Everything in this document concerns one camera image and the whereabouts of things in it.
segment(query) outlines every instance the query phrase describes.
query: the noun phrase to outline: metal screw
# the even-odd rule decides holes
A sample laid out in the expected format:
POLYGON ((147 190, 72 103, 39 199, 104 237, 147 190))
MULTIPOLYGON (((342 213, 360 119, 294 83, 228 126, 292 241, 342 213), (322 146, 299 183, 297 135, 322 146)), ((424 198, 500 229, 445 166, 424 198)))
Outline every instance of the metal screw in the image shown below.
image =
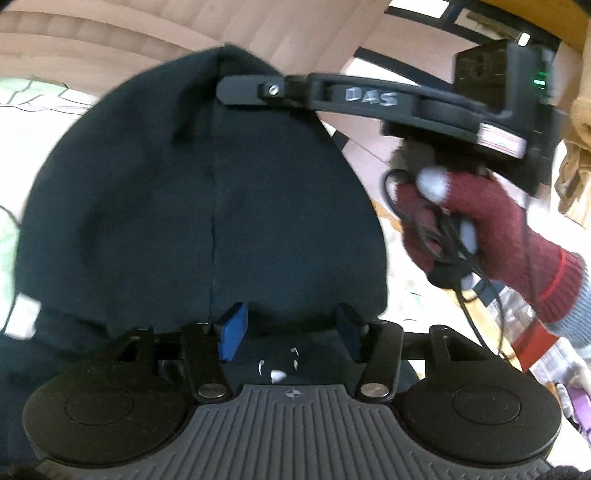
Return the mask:
POLYGON ((228 390, 226 387, 219 383, 208 383, 201 385, 197 390, 197 393, 203 398, 222 398, 228 390))
POLYGON ((361 393, 368 398, 382 398, 388 395, 390 390, 381 383, 366 383, 361 386, 361 393))

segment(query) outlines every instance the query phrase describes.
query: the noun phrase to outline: black hood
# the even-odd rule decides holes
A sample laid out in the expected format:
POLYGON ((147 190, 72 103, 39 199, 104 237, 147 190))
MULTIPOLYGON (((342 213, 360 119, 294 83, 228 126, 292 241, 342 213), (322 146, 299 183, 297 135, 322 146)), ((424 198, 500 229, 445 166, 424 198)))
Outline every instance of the black hood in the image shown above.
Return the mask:
POLYGON ((276 73, 226 46, 106 95, 38 174, 17 291, 111 334, 174 330, 236 301, 264 332, 326 328, 342 301, 380 314, 382 232, 316 114, 215 98, 227 75, 276 73))

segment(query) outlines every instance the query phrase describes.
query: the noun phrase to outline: wooden ceiling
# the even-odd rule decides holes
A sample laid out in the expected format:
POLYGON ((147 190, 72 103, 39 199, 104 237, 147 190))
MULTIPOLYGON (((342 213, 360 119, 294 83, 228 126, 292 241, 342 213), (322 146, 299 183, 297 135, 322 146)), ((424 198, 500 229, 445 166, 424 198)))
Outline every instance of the wooden ceiling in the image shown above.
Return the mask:
POLYGON ((15 0, 0 77, 101 95, 163 61, 230 42, 286 74, 339 72, 389 0, 15 0))

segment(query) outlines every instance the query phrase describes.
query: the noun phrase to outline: ceiling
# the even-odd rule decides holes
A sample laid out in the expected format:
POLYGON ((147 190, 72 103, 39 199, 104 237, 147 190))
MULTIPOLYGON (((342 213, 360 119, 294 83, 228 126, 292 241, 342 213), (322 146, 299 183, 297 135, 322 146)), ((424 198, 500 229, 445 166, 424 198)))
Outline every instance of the ceiling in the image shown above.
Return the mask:
MULTIPOLYGON (((587 20, 572 0, 488 3, 582 51, 587 20)), ((423 27, 410 32, 396 28, 392 19, 384 20, 388 4, 389 0, 15 0, 0 14, 0 77, 49 80, 102 95, 163 61, 226 42, 250 50, 285 74, 340 72, 367 42, 379 44, 381 50, 416 43, 413 51, 423 54, 411 57, 424 57, 420 63, 437 70, 439 52, 421 49, 423 27), (384 31, 384 22, 393 25, 391 31, 384 31)), ((449 59, 444 61, 447 68, 449 59)))

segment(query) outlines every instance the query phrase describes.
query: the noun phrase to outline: glove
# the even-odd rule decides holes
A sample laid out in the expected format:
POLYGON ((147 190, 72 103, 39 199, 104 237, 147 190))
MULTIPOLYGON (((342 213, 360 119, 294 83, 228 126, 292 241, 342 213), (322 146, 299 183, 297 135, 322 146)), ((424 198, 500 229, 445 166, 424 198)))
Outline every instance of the glove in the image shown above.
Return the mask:
MULTIPOLYGON (((582 284, 582 259, 525 226, 524 210, 495 179, 426 168, 417 177, 416 185, 398 185, 396 204, 401 211, 417 219, 419 206, 424 202, 422 195, 469 218, 476 227, 480 266, 489 280, 501 281, 519 292, 539 310, 538 318, 544 323, 559 320, 572 309, 582 284), (534 266, 536 299, 531 293, 527 248, 534 266)), ((419 219, 426 227, 436 228, 434 214, 428 209, 420 211, 419 219)), ((414 224, 403 220, 402 228, 406 251, 428 274, 435 262, 433 255, 420 240, 414 224)))

